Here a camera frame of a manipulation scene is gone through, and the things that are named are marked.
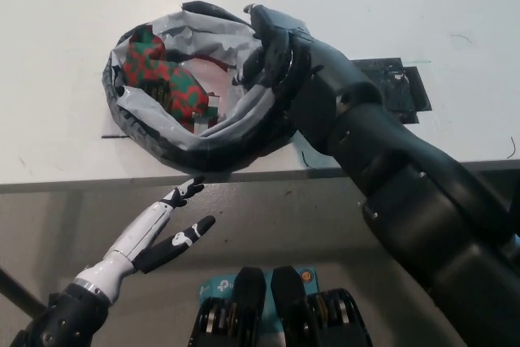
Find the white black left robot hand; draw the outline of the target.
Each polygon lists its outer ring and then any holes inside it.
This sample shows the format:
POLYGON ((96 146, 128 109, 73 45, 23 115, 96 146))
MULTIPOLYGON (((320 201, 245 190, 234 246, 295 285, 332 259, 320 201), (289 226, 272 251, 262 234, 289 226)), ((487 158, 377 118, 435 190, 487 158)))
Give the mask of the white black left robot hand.
POLYGON ((208 215, 186 229, 156 243, 173 211, 204 189, 204 178, 193 177, 173 188, 138 215, 107 250, 102 260, 78 274, 74 283, 101 297, 108 305, 119 298, 124 278, 138 271, 147 274, 179 257, 215 224, 208 215))

